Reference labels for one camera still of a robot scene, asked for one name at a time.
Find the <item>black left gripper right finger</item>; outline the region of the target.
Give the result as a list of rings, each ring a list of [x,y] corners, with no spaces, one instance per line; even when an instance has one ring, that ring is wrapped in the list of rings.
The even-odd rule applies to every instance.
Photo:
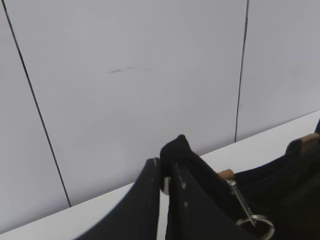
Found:
[[[265,223],[252,225],[229,184],[212,169],[170,168],[167,240],[261,240]]]

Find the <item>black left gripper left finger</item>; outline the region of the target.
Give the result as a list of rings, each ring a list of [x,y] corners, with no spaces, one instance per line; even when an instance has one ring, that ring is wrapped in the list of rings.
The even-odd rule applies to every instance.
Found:
[[[78,240],[157,239],[161,163],[159,158],[145,162],[137,180],[121,201]]]

